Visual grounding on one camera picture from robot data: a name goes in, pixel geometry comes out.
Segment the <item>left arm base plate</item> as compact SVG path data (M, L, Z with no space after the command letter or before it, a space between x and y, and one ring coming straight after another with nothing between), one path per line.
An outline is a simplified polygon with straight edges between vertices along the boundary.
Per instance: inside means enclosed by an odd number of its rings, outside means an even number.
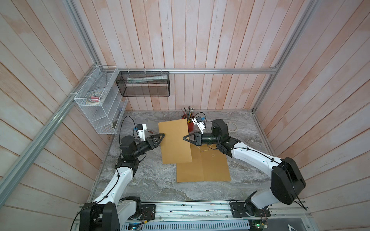
M156 216L155 204L144 204L138 208L136 202L129 201L117 207L118 218L121 223L127 221L151 221Z

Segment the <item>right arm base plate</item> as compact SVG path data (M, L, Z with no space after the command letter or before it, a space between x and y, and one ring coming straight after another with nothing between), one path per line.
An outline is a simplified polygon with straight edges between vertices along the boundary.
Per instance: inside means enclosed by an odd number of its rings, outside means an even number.
M245 202L237 202L236 200L229 201L229 206L234 218L254 218L254 217L270 217L271 213L268 207L257 209L253 205Z

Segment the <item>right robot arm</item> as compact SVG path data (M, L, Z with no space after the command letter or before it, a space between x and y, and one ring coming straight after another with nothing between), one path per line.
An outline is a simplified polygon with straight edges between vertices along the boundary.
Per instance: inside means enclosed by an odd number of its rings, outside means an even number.
M271 178L269 188L255 191L245 200L243 212L247 216L255 217L260 211L278 202L285 205L292 203L303 205L299 193L306 187L306 182L292 158L281 159L250 148L242 141L230 136L228 125L222 119L212 121L211 132L204 132L203 121L194 119L193 122L200 130L184 136L185 141L195 146L214 144L216 150L222 154L244 161Z

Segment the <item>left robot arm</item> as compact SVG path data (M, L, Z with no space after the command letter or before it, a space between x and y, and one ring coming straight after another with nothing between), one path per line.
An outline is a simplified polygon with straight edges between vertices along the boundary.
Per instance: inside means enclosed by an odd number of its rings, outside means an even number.
M103 192L93 202L84 204L76 215L80 218L80 231L119 231L131 217L141 217L141 199L121 199L121 196L138 170L139 157L160 146L164 137L165 134L159 133L144 141L137 141L133 136L120 140L120 155L114 176Z

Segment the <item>brown file bag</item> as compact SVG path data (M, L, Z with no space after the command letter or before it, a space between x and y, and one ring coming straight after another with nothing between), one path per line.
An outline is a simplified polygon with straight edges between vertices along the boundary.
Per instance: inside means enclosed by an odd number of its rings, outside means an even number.
M203 165L200 149L197 146L191 146L191 163L179 163L176 165L176 181L181 182L203 182Z
M158 123L159 132L165 134L161 142L163 164L191 163L190 143L183 140L189 134L186 119Z
M230 182L230 172L225 154L206 145L198 147L205 182Z

